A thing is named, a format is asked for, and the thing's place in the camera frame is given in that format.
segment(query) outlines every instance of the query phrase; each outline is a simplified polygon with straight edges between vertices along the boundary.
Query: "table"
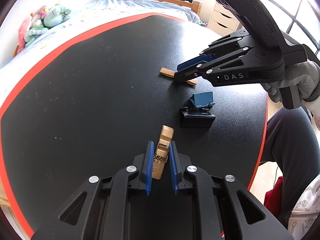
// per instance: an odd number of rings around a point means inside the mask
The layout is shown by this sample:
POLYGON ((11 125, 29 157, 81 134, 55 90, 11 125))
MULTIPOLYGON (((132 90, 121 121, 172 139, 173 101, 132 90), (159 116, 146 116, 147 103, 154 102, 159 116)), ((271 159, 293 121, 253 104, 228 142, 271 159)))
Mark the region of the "table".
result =
MULTIPOLYGON (((266 125, 261 86, 214 88, 202 78, 191 86, 159 75, 162 67, 175 70, 197 56, 216 39, 214 32, 172 17, 140 15, 80 36, 30 70, 26 76, 33 78, 21 80, 0 116, 1 176, 30 236, 84 180, 114 175, 145 153, 149 140, 157 143, 162 125, 174 128, 178 151, 193 165, 251 185, 266 125), (216 120, 210 129, 182 129, 179 107, 203 91, 213 91, 216 120)), ((168 169, 153 182, 150 197, 132 201, 132 239, 191 239, 191 199, 173 195, 168 169)))

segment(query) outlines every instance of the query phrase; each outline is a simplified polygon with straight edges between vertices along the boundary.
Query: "wooden clothespin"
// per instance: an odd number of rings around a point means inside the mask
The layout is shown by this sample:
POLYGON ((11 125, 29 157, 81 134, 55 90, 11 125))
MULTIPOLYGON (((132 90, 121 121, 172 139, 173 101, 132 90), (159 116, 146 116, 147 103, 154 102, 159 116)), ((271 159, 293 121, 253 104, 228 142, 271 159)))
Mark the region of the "wooden clothespin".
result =
POLYGON ((161 179, 164 164, 168 159, 169 144, 172 140, 173 132, 173 128, 165 125, 162 126, 158 146, 153 158, 152 177, 154 179, 161 179))
MULTIPOLYGON (((174 71, 172 71, 172 70, 170 70, 170 69, 166 69, 166 68, 162 68, 162 69, 160 69, 160 73, 161 74, 163 74, 163 75, 165 75, 165 76, 167 76, 167 77, 174 77, 174 71)), ((191 80, 188 80, 188 81, 186 81, 188 84, 190 84, 190 85, 196 85, 196 84, 198 84, 198 80, 196 79, 196 78, 194 78, 194 79, 191 79, 191 80)))

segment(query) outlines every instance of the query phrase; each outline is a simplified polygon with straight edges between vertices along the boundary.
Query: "person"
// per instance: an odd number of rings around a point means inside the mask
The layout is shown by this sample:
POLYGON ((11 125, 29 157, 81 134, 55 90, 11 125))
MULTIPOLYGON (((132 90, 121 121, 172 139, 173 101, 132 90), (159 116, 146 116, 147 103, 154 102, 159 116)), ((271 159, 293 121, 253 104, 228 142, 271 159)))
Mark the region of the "person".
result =
MULTIPOLYGON (((320 130, 320 68, 312 61, 288 66, 282 80, 261 84, 273 102, 278 88, 298 85, 304 106, 320 130)), ((302 107, 279 109, 268 121, 262 162, 276 162, 283 173, 278 220, 295 240, 308 232, 320 213, 320 150, 302 107)))

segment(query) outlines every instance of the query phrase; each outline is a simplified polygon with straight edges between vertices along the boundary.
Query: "wooden floor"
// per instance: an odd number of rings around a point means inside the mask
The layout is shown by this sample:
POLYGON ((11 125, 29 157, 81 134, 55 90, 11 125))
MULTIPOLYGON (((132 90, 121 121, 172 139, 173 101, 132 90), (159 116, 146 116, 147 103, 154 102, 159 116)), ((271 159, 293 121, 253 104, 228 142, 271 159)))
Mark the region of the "wooden floor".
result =
MULTIPOLYGON (((268 120, 273 114, 282 106, 282 103, 274 103, 268 99, 268 120)), ((318 142, 320 143, 320 131, 312 119, 312 125, 316 132, 318 142)), ((276 163, 267 162, 259 166, 254 181, 252 183, 250 192, 260 201, 264 202, 264 196, 267 191, 273 189, 273 186, 279 176, 282 176, 278 165, 276 163)))

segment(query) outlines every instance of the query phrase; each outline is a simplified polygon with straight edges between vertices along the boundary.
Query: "black binder clip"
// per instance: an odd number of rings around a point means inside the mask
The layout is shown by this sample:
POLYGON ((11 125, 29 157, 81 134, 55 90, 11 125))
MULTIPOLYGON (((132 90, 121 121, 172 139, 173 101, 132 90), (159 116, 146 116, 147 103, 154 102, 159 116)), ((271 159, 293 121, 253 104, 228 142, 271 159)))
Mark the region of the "black binder clip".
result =
POLYGON ((207 108, 180 107, 181 128, 210 128, 215 119, 207 108))

